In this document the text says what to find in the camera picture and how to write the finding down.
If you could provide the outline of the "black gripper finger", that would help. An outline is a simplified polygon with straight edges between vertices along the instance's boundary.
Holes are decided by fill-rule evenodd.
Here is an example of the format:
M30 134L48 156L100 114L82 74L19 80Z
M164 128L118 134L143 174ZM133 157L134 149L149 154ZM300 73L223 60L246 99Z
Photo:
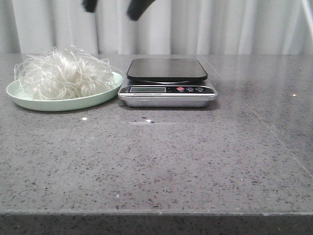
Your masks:
M97 7L97 0L82 0L82 6L86 12L94 13Z
M128 17L133 21L139 20L154 1L155 0L131 0L127 10Z

